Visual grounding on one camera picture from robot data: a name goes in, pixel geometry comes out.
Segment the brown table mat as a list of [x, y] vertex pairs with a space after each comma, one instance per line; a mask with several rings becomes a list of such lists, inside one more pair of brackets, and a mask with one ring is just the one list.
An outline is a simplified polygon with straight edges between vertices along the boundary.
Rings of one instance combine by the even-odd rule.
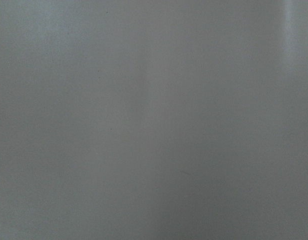
[[308, 0], [0, 0], [0, 240], [308, 240]]

